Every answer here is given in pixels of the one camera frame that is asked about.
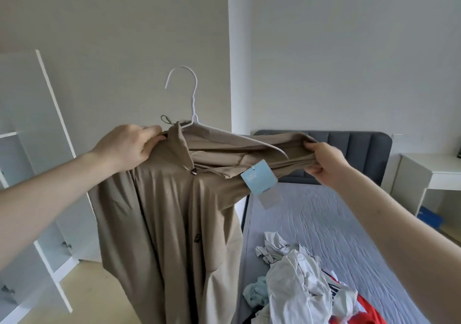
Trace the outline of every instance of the pile of clothes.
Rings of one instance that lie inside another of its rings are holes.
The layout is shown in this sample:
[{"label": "pile of clothes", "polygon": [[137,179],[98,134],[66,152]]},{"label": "pile of clothes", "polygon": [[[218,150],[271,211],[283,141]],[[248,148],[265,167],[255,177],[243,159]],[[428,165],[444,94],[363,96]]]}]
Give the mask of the pile of clothes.
[{"label": "pile of clothes", "polygon": [[266,232],[256,255],[271,268],[243,291],[253,309],[245,324],[386,324],[356,290],[321,269],[320,259],[305,246]]}]

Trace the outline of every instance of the white wire hanger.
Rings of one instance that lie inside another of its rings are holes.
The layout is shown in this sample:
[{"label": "white wire hanger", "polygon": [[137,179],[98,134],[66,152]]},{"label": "white wire hanger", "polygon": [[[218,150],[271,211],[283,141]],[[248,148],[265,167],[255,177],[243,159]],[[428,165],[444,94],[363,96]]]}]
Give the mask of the white wire hanger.
[{"label": "white wire hanger", "polygon": [[[202,123],[199,122],[199,117],[197,116],[197,112],[195,111],[195,94],[197,92],[197,85],[198,85],[198,79],[197,79],[197,75],[194,73],[194,71],[189,68],[188,66],[186,65],[181,65],[179,68],[184,68],[184,69],[187,69],[188,71],[190,71],[192,73],[192,75],[194,76],[194,80],[195,80],[195,86],[194,86],[194,91],[192,92],[192,101],[191,101],[191,106],[192,106],[192,118],[190,119],[190,123],[186,124],[186,125],[182,125],[181,128],[186,128],[186,127],[189,127],[191,126],[193,123],[197,123],[197,124],[200,124],[201,126],[205,127],[205,128],[209,128],[209,129],[213,129],[213,130],[216,130],[216,131],[221,131],[221,132],[224,132],[226,134],[230,134],[230,135],[233,135],[233,136],[237,136],[237,137],[240,137],[240,138],[244,138],[248,141],[251,141],[251,142],[254,142],[254,143],[257,143],[259,145],[263,145],[263,146],[267,146],[267,147],[270,147],[270,148],[273,148],[279,152],[281,152],[287,159],[288,158],[288,155],[283,151],[281,150],[280,148],[276,147],[276,146],[273,146],[273,145],[270,145],[268,143],[264,143],[262,141],[258,141],[258,140],[255,140],[254,138],[250,138],[250,137],[246,137],[246,136],[242,136],[241,134],[234,134],[232,132],[228,132],[228,131],[224,131],[224,130],[221,130],[221,129],[218,129],[218,128],[214,128],[214,127],[211,127],[211,126],[208,126],[208,125],[204,125]],[[167,86],[168,86],[168,82],[170,81],[170,76],[171,76],[171,73],[175,70],[176,68],[173,68],[172,70],[170,70],[170,72],[168,73],[168,76],[166,77],[166,82],[165,82],[165,87],[164,89],[166,90]]]}]

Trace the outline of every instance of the desk drawer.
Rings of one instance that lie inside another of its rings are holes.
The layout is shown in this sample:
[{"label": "desk drawer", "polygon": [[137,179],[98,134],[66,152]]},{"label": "desk drawer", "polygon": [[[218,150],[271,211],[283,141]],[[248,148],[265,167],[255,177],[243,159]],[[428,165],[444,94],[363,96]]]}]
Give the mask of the desk drawer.
[{"label": "desk drawer", "polygon": [[461,190],[461,175],[432,174],[429,189]]}]

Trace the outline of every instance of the headboard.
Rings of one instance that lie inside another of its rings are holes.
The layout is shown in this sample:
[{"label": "headboard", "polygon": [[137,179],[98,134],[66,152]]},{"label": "headboard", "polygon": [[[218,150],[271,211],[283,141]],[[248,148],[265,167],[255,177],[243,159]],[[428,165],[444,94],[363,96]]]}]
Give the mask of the headboard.
[{"label": "headboard", "polygon": [[[298,130],[259,130],[255,135],[283,132],[303,132],[319,142],[337,147],[352,167],[370,177],[377,185],[381,185],[392,146],[392,140],[388,135],[382,132]],[[281,177],[279,182],[319,184],[304,170],[296,170]]]}]

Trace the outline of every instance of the wooden floor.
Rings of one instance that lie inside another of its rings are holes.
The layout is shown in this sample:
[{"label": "wooden floor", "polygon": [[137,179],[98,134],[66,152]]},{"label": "wooden floor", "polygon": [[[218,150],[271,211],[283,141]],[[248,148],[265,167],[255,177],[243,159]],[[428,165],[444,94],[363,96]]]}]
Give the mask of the wooden floor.
[{"label": "wooden floor", "polygon": [[72,313],[38,306],[20,324],[140,324],[122,287],[101,263],[80,262],[61,281],[61,286],[71,303]]}]

